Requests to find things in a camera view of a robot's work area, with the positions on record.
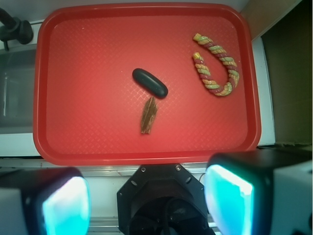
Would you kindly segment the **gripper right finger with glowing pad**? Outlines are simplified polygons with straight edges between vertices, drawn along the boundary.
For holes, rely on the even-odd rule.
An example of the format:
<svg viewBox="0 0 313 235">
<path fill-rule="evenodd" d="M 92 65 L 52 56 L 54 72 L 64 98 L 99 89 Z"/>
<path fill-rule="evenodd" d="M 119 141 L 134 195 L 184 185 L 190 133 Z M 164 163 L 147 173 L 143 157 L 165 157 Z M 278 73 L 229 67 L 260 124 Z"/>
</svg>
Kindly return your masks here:
<svg viewBox="0 0 313 235">
<path fill-rule="evenodd" d="M 312 153 L 276 148 L 217 153 L 207 163 L 204 195 L 223 235 L 310 235 Z"/>
</svg>

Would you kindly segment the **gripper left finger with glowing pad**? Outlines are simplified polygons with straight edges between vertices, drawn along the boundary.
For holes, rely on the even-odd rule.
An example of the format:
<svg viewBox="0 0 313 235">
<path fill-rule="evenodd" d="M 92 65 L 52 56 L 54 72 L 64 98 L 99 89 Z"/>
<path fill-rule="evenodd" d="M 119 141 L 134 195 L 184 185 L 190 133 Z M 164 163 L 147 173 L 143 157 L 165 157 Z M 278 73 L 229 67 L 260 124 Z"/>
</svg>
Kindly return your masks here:
<svg viewBox="0 0 313 235">
<path fill-rule="evenodd" d="M 89 184 L 74 167 L 0 174 L 2 235 L 86 235 L 90 216 Z"/>
</svg>

